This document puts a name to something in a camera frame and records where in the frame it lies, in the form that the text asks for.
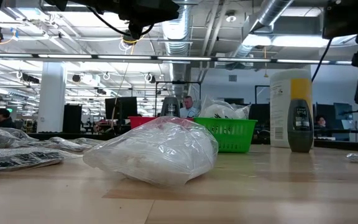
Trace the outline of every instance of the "green plastic basket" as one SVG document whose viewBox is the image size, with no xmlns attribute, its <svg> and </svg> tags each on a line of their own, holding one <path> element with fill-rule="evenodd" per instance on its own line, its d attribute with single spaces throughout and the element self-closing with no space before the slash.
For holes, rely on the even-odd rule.
<svg viewBox="0 0 358 224">
<path fill-rule="evenodd" d="M 246 153 L 251 145 L 256 120 L 194 118 L 205 126 L 219 143 L 219 152 Z"/>
</svg>

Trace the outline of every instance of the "table surface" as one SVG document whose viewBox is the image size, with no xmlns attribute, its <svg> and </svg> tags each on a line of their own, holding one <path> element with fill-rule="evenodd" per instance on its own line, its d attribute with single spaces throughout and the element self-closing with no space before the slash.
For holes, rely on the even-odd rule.
<svg viewBox="0 0 358 224">
<path fill-rule="evenodd" d="M 0 173 L 0 223 L 358 223 L 358 164 L 347 153 L 252 146 L 219 154 L 211 172 L 175 189 L 82 159 Z"/>
</svg>

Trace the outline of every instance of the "wooden table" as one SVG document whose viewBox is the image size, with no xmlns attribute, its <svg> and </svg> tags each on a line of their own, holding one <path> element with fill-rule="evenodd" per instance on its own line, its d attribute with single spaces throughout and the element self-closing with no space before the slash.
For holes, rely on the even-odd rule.
<svg viewBox="0 0 358 224">
<path fill-rule="evenodd" d="M 252 146 L 177 189 L 110 176 L 74 159 L 0 173 L 0 223 L 358 223 L 349 151 Z"/>
</svg>

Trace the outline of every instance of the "red basket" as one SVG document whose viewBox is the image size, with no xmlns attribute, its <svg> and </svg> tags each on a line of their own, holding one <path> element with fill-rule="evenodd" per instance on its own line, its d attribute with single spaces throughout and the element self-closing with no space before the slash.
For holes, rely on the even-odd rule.
<svg viewBox="0 0 358 224">
<path fill-rule="evenodd" d="M 153 117 L 129 117 L 130 121 L 131 121 L 131 129 L 137 128 L 142 124 L 145 124 L 149 121 L 154 120 L 155 118 Z M 186 118 L 189 121 L 194 121 L 193 118 Z"/>
</svg>

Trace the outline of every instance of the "white bottle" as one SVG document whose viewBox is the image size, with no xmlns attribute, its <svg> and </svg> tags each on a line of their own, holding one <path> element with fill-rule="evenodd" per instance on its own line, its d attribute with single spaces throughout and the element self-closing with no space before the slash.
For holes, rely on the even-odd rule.
<svg viewBox="0 0 358 224">
<path fill-rule="evenodd" d="M 310 71 L 288 69 L 270 76 L 270 145 L 273 147 L 290 147 L 288 111 L 291 100 L 305 100 L 313 117 Z"/>
</svg>

